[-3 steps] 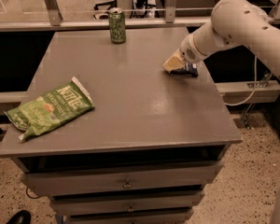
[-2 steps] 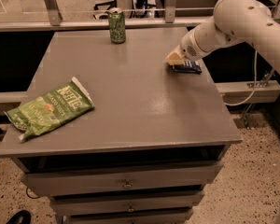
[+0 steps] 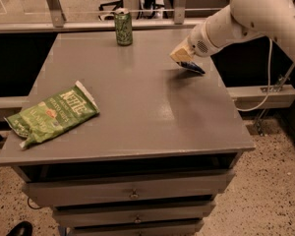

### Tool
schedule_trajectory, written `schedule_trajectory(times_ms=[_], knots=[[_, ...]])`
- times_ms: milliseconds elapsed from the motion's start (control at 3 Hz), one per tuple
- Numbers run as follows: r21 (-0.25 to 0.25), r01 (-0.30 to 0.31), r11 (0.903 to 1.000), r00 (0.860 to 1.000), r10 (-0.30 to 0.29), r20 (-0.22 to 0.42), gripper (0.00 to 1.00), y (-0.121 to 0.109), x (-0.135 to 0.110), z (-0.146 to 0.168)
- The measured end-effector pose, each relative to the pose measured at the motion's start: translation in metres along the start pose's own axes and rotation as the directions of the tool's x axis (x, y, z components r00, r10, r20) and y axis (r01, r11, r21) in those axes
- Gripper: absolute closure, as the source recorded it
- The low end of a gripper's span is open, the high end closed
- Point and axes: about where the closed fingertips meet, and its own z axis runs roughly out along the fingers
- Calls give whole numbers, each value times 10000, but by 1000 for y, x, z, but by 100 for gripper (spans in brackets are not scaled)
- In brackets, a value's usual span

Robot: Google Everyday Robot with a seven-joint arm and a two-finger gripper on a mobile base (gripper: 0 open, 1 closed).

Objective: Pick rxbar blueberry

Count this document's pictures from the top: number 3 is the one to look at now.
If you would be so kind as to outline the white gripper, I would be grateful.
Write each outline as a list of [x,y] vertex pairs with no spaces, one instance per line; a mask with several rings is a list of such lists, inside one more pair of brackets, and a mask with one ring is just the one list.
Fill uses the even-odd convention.
[[196,25],[187,37],[188,45],[177,46],[170,57],[175,62],[191,62],[195,55],[208,57],[223,48],[223,43],[210,31],[209,23]]

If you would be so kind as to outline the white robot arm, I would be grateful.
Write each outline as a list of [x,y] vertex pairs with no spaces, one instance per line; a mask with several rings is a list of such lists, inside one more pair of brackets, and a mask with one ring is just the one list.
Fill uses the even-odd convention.
[[233,43],[266,36],[295,64],[295,6],[291,0],[230,0],[197,24],[170,53],[174,62],[208,57]]

